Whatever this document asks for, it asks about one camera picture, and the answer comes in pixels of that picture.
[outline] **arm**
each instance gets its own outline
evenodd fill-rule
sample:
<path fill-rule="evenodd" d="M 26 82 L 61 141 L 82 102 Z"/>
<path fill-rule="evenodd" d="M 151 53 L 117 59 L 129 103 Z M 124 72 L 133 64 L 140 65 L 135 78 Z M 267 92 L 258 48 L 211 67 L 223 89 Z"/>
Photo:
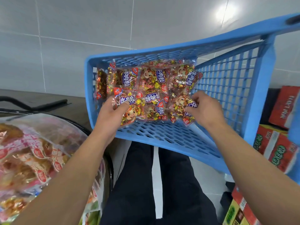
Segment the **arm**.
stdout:
<path fill-rule="evenodd" d="M 187 107 L 210 133 L 236 184 L 263 225 L 299 224 L 300 186 L 271 164 L 226 124 L 216 99 L 198 91 L 198 108 Z"/>
<path fill-rule="evenodd" d="M 102 106 L 91 135 L 39 196 L 12 223 L 78 225 L 106 146 L 120 126 L 127 102 L 113 110 L 112 98 Z"/>

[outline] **black pants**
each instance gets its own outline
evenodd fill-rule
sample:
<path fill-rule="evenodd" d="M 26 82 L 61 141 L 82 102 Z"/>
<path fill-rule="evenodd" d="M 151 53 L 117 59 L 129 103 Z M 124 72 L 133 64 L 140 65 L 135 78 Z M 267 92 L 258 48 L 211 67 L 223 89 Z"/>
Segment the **black pants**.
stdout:
<path fill-rule="evenodd" d="M 215 207 L 202 192 L 189 157 L 163 148 L 159 148 L 158 155 L 163 185 L 163 217 L 156 219 L 155 216 L 153 149 L 132 142 L 100 224 L 218 224 Z"/>

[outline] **blue plastic basket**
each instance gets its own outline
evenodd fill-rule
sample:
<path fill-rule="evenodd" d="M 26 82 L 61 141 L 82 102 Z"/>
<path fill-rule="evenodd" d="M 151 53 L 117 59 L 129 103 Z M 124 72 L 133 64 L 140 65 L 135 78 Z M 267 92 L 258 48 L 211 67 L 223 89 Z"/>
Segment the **blue plastic basket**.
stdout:
<path fill-rule="evenodd" d="M 93 67 L 107 69 L 108 63 L 140 64 L 156 59 L 196 59 L 240 46 L 195 67 L 203 73 L 191 93 L 204 90 L 217 98 L 229 125 L 253 144 L 275 64 L 276 35 L 300 29 L 300 15 L 291 14 L 261 21 L 214 37 L 156 48 L 89 56 L 85 61 L 85 98 L 94 128 Z M 208 132 L 196 124 L 146 122 L 119 129 L 116 137 L 159 146 L 191 156 L 225 173 L 229 170 Z"/>

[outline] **hand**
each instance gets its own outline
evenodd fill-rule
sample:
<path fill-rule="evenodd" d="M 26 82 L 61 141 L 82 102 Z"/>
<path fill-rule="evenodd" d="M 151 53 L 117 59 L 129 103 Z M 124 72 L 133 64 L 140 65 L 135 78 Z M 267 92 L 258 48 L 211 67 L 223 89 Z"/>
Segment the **hand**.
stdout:
<path fill-rule="evenodd" d="M 211 98 L 204 91 L 197 91 L 192 99 L 198 103 L 197 108 L 186 107 L 185 111 L 193 115 L 196 121 L 207 130 L 226 124 L 222 106 L 217 99 Z"/>
<path fill-rule="evenodd" d="M 105 147 L 114 139 L 117 129 L 121 125 L 123 114 L 129 108 L 129 102 L 126 101 L 114 110 L 113 100 L 114 97 L 111 96 L 102 105 L 93 130 L 103 137 Z"/>

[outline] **cardboard box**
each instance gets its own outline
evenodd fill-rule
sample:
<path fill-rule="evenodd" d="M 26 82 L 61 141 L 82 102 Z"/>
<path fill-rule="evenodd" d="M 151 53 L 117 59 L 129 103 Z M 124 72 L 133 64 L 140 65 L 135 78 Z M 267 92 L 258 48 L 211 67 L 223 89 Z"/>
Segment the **cardboard box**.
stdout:
<path fill-rule="evenodd" d="M 296 159 L 297 146 L 287 139 L 287 131 L 269 125 L 259 125 L 253 147 L 284 173 Z"/>
<path fill-rule="evenodd" d="M 294 116 L 294 103 L 299 97 L 300 87 L 283 86 L 280 90 L 269 122 L 282 128 L 290 128 Z"/>
<path fill-rule="evenodd" d="M 235 200 L 232 200 L 228 212 L 223 221 L 223 225 L 249 225 L 242 210 Z"/>
<path fill-rule="evenodd" d="M 239 192 L 238 187 L 235 186 L 232 192 L 233 200 L 236 201 L 241 211 L 244 213 L 245 218 L 247 219 L 250 225 L 260 225 L 261 223 L 258 221 L 252 210 L 250 209 L 249 205 L 247 204 L 245 198 Z"/>

